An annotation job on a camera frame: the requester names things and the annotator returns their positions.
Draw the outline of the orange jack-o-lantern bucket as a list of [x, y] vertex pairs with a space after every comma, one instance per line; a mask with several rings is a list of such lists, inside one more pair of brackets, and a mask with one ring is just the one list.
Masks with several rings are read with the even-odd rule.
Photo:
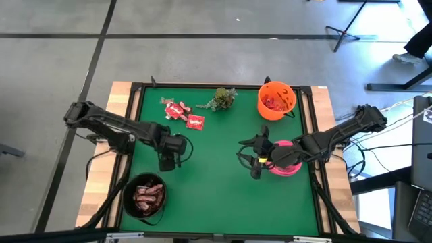
[[[286, 107], [285, 111], [272, 111], [264, 106], [262, 99], [266, 95], [273, 97], [275, 102], [280, 105], [284, 105]], [[294, 110], [296, 101], [296, 94], [291, 86], [283, 82], [270, 81], [270, 83], [264, 84], [259, 88], [257, 110], [262, 118], [275, 122], [288, 116]]]

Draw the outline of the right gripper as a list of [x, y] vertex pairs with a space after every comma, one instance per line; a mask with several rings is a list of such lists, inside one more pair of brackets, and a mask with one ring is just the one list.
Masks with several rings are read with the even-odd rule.
[[271, 155], [271, 151], [275, 148], [275, 145], [269, 140], [269, 129], [266, 125], [261, 126], [261, 130], [258, 134], [248, 140], [239, 141], [239, 144], [244, 146], [254, 146], [254, 151], [257, 158], [252, 155], [245, 155], [243, 153], [237, 153], [237, 158], [244, 168], [250, 171], [250, 176], [253, 179], [260, 179], [262, 167], [259, 162], [259, 157], [265, 157], [267, 160]]

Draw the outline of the grey furniture leg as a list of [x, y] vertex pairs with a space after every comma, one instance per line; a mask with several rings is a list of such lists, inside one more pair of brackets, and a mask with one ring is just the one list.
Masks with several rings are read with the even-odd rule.
[[25, 152], [17, 148], [0, 143], [0, 155], [12, 155], [15, 157], [23, 157], [25, 155]]

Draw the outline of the black rig beam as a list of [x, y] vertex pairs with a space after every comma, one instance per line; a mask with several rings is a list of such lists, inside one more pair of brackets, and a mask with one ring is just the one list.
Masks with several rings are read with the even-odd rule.
[[56, 232], [28, 233], [0, 236], [0, 243], [88, 243], [104, 240], [116, 228], [82, 228]]

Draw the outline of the black tripod stand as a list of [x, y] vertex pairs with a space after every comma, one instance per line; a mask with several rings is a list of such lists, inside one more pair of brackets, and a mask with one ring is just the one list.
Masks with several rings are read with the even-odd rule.
[[333, 26], [326, 26], [325, 27], [326, 30], [332, 30], [335, 33], [337, 33], [337, 35], [338, 35], [337, 43], [336, 43], [335, 47], [333, 48], [334, 53], [336, 53], [339, 50], [341, 44], [345, 41], [346, 38], [353, 38], [355, 41], [359, 41], [361, 39], [361, 37], [359, 37], [359, 36], [349, 34], [348, 31], [349, 31], [351, 25], [354, 23], [354, 21], [356, 20], [356, 18], [358, 17], [358, 15], [364, 9], [365, 5], [368, 2], [369, 2], [369, 0], [362, 0], [362, 5], [359, 7], [359, 9], [355, 13], [355, 15], [352, 17], [352, 19], [350, 20], [350, 22], [348, 23], [348, 25], [344, 29], [338, 29], [338, 28], [335, 28]]

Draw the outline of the green table mat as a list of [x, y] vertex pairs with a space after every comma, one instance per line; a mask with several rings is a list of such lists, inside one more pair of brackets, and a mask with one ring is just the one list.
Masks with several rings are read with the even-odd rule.
[[[167, 184], [165, 212], [156, 226], [123, 215], [123, 231], [178, 233], [305, 235], [318, 233], [309, 170], [281, 177], [264, 171], [253, 179], [236, 153], [239, 141], [251, 139], [266, 121], [257, 110], [258, 93], [239, 90], [231, 108], [213, 112], [196, 108], [211, 89], [148, 88], [140, 118], [169, 126], [190, 139], [180, 168], [161, 173]], [[202, 130], [165, 118], [161, 97], [183, 101], [205, 117]]]

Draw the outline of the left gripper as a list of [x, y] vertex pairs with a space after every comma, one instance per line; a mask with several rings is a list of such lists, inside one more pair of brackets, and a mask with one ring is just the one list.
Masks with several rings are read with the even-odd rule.
[[159, 158], [159, 171], [173, 171], [176, 168], [176, 156], [186, 151], [188, 139], [182, 134], [171, 134], [169, 131], [155, 131], [155, 151]]

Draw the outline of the black laptop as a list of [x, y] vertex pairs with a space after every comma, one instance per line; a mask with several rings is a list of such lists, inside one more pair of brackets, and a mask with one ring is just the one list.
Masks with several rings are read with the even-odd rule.
[[420, 242], [432, 243], [432, 192], [419, 192], [408, 231]]

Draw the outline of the grey laptop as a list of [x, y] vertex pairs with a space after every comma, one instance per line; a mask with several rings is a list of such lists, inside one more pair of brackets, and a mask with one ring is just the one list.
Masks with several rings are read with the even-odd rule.
[[432, 192], [432, 97], [415, 97], [413, 111], [411, 181]]

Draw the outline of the black jack-o-lantern bucket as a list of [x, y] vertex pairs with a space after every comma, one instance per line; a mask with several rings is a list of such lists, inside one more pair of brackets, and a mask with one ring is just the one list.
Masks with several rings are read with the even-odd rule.
[[[138, 208], [138, 202], [136, 201], [137, 196], [135, 195], [136, 187], [147, 186], [150, 188], [157, 184], [164, 185], [162, 192], [165, 192], [165, 203], [159, 209], [156, 208], [155, 203], [148, 203], [152, 205], [151, 212], [144, 214], [144, 212]], [[156, 226], [162, 219], [165, 212], [165, 206], [167, 203], [167, 185], [163, 179], [155, 173], [142, 173], [134, 177], [126, 184], [125, 188], [123, 189], [121, 199], [123, 202], [124, 211], [127, 215], [141, 221], [146, 225]]]

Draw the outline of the dark grey side table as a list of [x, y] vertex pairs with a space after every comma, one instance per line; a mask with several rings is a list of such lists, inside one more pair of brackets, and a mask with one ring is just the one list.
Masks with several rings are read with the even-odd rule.
[[408, 224], [420, 191], [420, 188], [410, 184], [396, 182], [394, 216], [392, 219], [392, 238], [394, 240], [420, 243], [408, 230]]

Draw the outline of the pink plastic bucket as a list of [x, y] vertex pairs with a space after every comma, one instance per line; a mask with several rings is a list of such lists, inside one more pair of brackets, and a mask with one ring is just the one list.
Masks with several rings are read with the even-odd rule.
[[[292, 146], [293, 143], [288, 140], [280, 140], [277, 141], [276, 144], [280, 146]], [[270, 172], [282, 177], [289, 177], [293, 176], [295, 173], [297, 173], [302, 167], [302, 163], [298, 163], [296, 165], [289, 165], [286, 168], [280, 168], [280, 167], [274, 167], [270, 169]]]

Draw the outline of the black floor beam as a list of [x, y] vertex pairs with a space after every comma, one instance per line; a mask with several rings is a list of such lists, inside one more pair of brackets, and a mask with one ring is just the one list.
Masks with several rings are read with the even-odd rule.
[[383, 173], [363, 180], [350, 182], [352, 195], [364, 194], [384, 188], [391, 188], [396, 182], [411, 184], [411, 166]]

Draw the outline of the person's shoe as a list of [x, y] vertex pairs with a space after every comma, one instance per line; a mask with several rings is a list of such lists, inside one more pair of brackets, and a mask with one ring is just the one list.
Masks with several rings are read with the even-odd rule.
[[400, 63], [408, 63], [412, 65], [419, 64], [422, 59], [419, 57], [415, 57], [414, 55], [411, 55], [409, 53], [403, 53], [403, 54], [394, 54], [392, 56], [392, 59], [394, 61], [398, 61]]

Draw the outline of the person's leg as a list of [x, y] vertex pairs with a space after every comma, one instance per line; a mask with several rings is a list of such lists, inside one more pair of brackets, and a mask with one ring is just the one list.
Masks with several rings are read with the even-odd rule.
[[404, 49], [408, 54], [421, 59], [432, 47], [432, 0], [419, 0], [419, 3], [429, 23], [407, 42]]

